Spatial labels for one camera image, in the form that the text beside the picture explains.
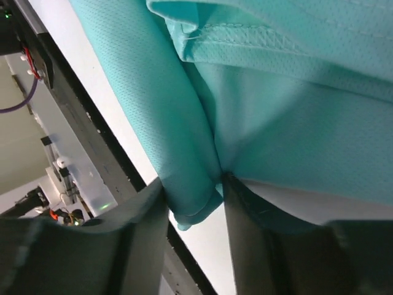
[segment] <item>wall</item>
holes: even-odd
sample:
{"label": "wall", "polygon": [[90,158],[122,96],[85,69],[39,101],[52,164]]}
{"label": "wall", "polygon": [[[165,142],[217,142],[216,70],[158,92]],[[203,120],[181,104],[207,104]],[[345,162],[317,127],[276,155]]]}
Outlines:
{"label": "wall", "polygon": [[[0,57],[0,89],[0,108],[23,100],[4,57]],[[45,175],[48,161],[40,141],[43,136],[27,107],[0,114],[0,194]]]}

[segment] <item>stitched seam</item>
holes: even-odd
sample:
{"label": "stitched seam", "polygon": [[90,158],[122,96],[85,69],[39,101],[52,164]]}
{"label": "stitched seam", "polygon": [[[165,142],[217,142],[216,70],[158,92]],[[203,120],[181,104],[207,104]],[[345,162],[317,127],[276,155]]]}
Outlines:
{"label": "stitched seam", "polygon": [[203,28],[216,28],[216,27],[227,27],[227,28],[245,28],[245,29],[268,29],[266,26],[247,26],[241,23],[216,23],[214,25],[204,25]]}
{"label": "stitched seam", "polygon": [[369,36],[369,37],[373,37],[373,38],[377,38],[377,39],[385,39],[385,40],[389,40],[389,41],[393,41],[393,37],[390,36],[383,36],[380,34],[374,34],[371,32],[366,32],[366,31],[359,31],[355,28],[351,28],[348,26],[343,25],[342,23],[338,23],[334,20],[331,20],[329,18],[322,18],[322,17],[318,17],[317,15],[312,14],[311,12],[307,11],[306,8],[303,5],[300,5],[299,3],[295,3],[293,2],[293,0],[288,0],[288,2],[292,3],[294,6],[298,7],[300,10],[303,11],[303,13],[310,15],[311,17],[315,18],[316,20],[319,20],[321,22],[324,23],[328,23],[330,25],[336,26],[337,28],[342,28],[344,30],[353,32],[353,33],[357,33],[359,35],[364,35],[364,36]]}
{"label": "stitched seam", "polygon": [[380,5],[380,4],[367,4],[367,3],[362,3],[360,1],[355,1],[355,0],[337,0],[337,1],[343,1],[343,2],[347,2],[350,4],[354,4],[357,6],[363,6],[363,7],[367,7],[367,8],[378,8],[378,9],[383,9],[383,10],[393,10],[393,7],[388,7],[388,6],[384,6],[384,5]]}
{"label": "stitched seam", "polygon": [[215,40],[215,39],[208,39],[208,40],[193,40],[193,43],[200,43],[200,44],[224,44],[224,45],[239,45],[239,46],[246,46],[246,47],[252,47],[256,49],[263,49],[263,50],[270,50],[274,52],[282,52],[282,53],[290,53],[290,54],[296,54],[296,55],[304,55],[304,56],[309,56],[308,54],[298,52],[298,51],[291,51],[291,50],[282,50],[282,49],[277,49],[277,48],[271,48],[267,46],[261,46],[261,45],[256,45],[256,44],[248,44],[246,42],[235,42],[235,41],[229,41],[229,40]]}
{"label": "stitched seam", "polygon": [[[225,29],[227,38],[210,36],[209,33],[211,33],[211,31],[214,31],[216,28]],[[233,28],[241,29],[242,34],[233,31],[232,30]],[[238,23],[220,23],[215,25],[205,25],[204,27],[202,27],[202,29],[199,30],[201,32],[199,36],[190,38],[190,40],[192,40],[194,43],[210,42],[210,43],[218,43],[218,44],[226,44],[226,45],[243,45],[243,46],[254,47],[258,49],[306,55],[290,39],[266,26],[254,26],[254,25],[249,26],[249,25],[243,25]],[[247,38],[247,41],[238,40],[239,37],[245,37]]]}

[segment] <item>red wire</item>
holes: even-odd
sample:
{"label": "red wire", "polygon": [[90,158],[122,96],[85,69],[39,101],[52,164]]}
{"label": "red wire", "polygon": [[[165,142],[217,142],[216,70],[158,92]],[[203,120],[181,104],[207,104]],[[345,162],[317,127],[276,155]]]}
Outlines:
{"label": "red wire", "polygon": [[49,214],[54,220],[58,220],[58,215],[52,209],[49,211]]}
{"label": "red wire", "polygon": [[27,47],[24,47],[24,50],[26,52],[27,61],[29,62],[31,72],[34,74],[34,77],[36,77],[37,79],[41,79],[41,77],[39,76],[39,74],[36,71],[36,67],[34,66],[34,62],[33,62],[33,59],[31,58],[31,54],[30,54],[29,49]]}

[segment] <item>purple cable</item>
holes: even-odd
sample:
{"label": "purple cable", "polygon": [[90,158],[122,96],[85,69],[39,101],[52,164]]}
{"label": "purple cable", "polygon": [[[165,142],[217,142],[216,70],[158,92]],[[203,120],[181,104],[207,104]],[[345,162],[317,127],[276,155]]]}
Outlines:
{"label": "purple cable", "polygon": [[23,100],[21,103],[17,104],[16,106],[12,106],[7,109],[0,109],[0,114],[5,114],[7,112],[13,112],[13,111],[16,111],[16,110],[24,107],[25,105],[27,105],[29,103],[29,101],[33,98],[34,93],[36,92],[37,83],[38,83],[37,78],[34,78],[30,92],[29,92],[28,96],[25,98],[25,100]]}

